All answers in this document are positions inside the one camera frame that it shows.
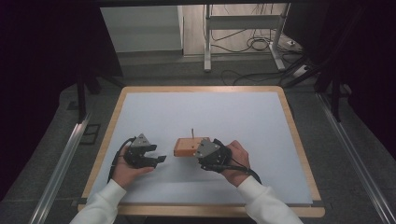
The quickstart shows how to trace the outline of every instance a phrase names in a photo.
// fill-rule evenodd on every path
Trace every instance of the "white sleeve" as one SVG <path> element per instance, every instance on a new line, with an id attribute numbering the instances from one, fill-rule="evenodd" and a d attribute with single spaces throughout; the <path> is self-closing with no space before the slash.
<path id="1" fill-rule="evenodd" d="M 92 195 L 86 206 L 70 222 L 71 224 L 111 224 L 117 216 L 117 205 L 126 191 L 114 180 Z"/>
<path id="2" fill-rule="evenodd" d="M 257 182 L 253 176 L 249 176 L 237 188 L 238 192 L 247 203 L 247 214 L 259 224 L 303 222 L 294 212 L 276 196 L 271 187 L 265 187 Z"/>

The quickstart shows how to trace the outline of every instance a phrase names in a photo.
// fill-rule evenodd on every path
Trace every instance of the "white metal stand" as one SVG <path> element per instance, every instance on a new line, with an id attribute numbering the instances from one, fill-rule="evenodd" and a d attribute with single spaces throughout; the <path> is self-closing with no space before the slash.
<path id="1" fill-rule="evenodd" d="M 205 16 L 205 71 L 211 70 L 210 31 L 212 30 L 243 30 L 243 29 L 276 29 L 274 41 L 269 49 L 279 71 L 285 71 L 285 65 L 277 50 L 277 44 L 285 24 L 289 3 L 285 4 L 280 15 L 248 15 L 248 16 L 211 16 L 210 5 L 206 5 Z"/>

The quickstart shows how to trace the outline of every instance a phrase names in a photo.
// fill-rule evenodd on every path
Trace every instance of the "person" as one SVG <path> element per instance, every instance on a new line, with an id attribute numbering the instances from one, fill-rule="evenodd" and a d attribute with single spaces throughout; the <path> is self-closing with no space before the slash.
<path id="1" fill-rule="evenodd" d="M 248 152 L 238 141 L 232 141 L 227 147 L 232 151 L 234 160 L 250 168 Z M 235 161 L 231 161 L 230 164 L 237 165 Z M 120 156 L 108 184 L 88 200 L 87 205 L 73 218 L 71 223 L 113 223 L 118 212 L 117 205 L 126 194 L 125 189 L 137 177 L 153 170 L 152 167 L 134 169 Z M 253 176 L 235 170 L 224 170 L 221 174 L 236 187 L 246 202 L 247 214 L 257 223 L 303 223 L 287 205 L 276 197 L 271 187 L 261 185 Z"/>

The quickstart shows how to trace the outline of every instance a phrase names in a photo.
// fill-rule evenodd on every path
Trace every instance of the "sleeve cuff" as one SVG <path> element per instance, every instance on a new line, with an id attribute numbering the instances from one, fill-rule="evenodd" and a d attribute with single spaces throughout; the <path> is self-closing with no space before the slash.
<path id="1" fill-rule="evenodd" d="M 239 194 L 245 199 L 246 203 L 253 202 L 268 187 L 261 185 L 253 176 L 249 176 L 244 182 L 242 182 L 237 189 Z"/>
<path id="2" fill-rule="evenodd" d="M 117 207 L 122 197 L 126 194 L 126 190 L 123 189 L 116 181 L 110 179 L 108 184 L 98 192 L 111 206 Z"/>

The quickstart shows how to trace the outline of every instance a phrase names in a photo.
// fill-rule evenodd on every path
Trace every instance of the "orange box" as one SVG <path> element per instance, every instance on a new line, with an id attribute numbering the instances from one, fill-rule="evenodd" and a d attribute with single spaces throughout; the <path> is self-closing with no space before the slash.
<path id="1" fill-rule="evenodd" d="M 174 156 L 176 157 L 193 157 L 199 144 L 203 139 L 210 141 L 208 137 L 179 138 L 177 139 Z"/>

